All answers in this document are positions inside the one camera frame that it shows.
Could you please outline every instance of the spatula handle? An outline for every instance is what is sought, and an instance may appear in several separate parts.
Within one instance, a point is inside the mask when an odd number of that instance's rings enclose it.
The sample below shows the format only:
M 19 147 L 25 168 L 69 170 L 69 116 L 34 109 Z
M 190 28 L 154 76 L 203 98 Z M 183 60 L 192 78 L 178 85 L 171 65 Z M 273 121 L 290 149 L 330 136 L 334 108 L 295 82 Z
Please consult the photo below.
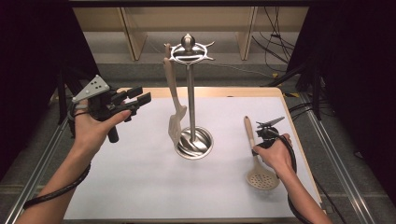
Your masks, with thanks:
M 247 130 L 247 139 L 250 143 L 250 147 L 253 149 L 256 144 L 254 143 L 253 128 L 251 127 L 250 118 L 248 116 L 244 117 L 244 123 L 245 129 Z

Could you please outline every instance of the stand base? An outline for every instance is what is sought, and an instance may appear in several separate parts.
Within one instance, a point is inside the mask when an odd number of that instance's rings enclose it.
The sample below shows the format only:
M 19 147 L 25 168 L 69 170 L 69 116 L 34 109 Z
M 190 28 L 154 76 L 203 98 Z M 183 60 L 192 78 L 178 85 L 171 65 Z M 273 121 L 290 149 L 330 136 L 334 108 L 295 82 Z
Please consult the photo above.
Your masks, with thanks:
M 195 141 L 191 141 L 191 129 L 182 131 L 175 150 L 178 155 L 188 160 L 198 160 L 210 153 L 213 147 L 213 137 L 202 127 L 195 127 Z

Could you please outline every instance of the forearm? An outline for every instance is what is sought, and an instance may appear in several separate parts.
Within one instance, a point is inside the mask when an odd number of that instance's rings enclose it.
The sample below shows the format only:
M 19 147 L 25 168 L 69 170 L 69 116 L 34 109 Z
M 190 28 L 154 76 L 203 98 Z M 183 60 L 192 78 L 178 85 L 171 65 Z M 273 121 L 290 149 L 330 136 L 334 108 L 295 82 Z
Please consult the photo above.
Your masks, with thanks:
M 332 223 L 305 189 L 297 174 L 289 166 L 281 169 L 277 174 L 297 211 L 312 223 Z
M 93 157 L 93 155 L 82 154 L 81 151 L 79 148 L 72 147 L 64 162 L 38 196 L 62 189 L 81 176 Z M 23 212 L 17 223 L 61 223 L 74 191 L 72 189 L 52 200 L 29 207 Z

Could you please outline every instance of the wooden spatula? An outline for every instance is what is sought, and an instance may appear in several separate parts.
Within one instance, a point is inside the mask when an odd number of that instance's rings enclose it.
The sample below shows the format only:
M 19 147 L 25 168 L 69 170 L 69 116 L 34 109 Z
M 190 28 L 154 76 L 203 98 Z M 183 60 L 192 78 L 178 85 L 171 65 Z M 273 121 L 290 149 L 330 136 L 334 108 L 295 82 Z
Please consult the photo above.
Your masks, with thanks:
M 176 146 L 181 136 L 180 122 L 186 115 L 187 107 L 185 105 L 181 105 L 177 97 L 177 84 L 176 84 L 174 63 L 170 62 L 169 58 L 164 58 L 163 68 L 165 70 L 166 81 L 168 83 L 169 90 L 171 92 L 172 100 L 174 102 L 175 110 L 176 110 L 176 114 L 172 115 L 169 119 L 169 128 L 168 128 L 169 136 L 171 137 L 174 145 Z
M 247 131 L 247 138 L 250 143 L 250 149 L 256 145 L 254 143 L 253 129 L 251 127 L 250 119 L 248 116 L 244 117 L 245 129 Z M 279 179 L 276 174 L 265 169 L 260 164 L 258 155 L 253 155 L 254 166 L 247 173 L 247 182 L 257 189 L 274 189 L 279 185 Z

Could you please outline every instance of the white table surface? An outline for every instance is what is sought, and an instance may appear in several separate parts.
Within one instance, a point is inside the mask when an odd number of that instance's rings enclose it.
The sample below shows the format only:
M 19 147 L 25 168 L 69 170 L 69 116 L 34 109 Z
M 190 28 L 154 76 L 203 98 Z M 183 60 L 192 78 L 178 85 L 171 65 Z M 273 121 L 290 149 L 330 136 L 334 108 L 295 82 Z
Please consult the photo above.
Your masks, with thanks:
M 188 105 L 187 98 L 180 98 Z M 285 117 L 275 125 L 289 133 L 298 176 L 319 203 L 298 137 L 281 97 L 196 97 L 196 125 L 210 131 L 212 151 L 196 161 L 181 158 L 168 135 L 175 114 L 171 98 L 153 98 L 132 121 L 117 126 L 120 141 L 107 140 L 78 186 L 65 219 L 130 221 L 268 220 L 294 217 L 280 183 L 272 190 L 255 189 L 246 181 L 253 167 L 244 116 L 256 121 Z M 189 127 L 189 113 L 182 128 Z M 262 140 L 255 134 L 256 144 Z

